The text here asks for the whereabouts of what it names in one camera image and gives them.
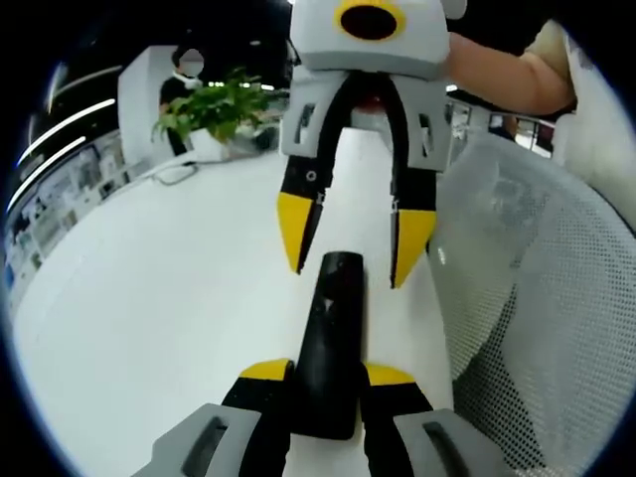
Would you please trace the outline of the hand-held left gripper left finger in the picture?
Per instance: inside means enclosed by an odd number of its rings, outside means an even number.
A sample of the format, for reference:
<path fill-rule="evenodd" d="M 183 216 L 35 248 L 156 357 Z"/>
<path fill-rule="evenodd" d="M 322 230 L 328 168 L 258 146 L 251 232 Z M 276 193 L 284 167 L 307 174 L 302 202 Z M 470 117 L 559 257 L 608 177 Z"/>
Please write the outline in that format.
<path fill-rule="evenodd" d="M 206 403 L 155 440 L 148 476 L 280 476 L 290 448 L 289 359 L 243 370 L 220 404 Z"/>

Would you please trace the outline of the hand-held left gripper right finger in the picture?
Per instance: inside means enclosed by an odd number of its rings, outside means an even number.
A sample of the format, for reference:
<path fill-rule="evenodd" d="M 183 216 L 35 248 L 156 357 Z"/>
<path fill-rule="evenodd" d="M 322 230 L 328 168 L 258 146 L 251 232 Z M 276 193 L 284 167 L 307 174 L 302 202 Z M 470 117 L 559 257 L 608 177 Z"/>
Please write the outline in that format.
<path fill-rule="evenodd" d="M 449 408 L 435 410 L 414 377 L 366 363 L 360 394 L 372 476 L 503 476 L 500 447 Z"/>

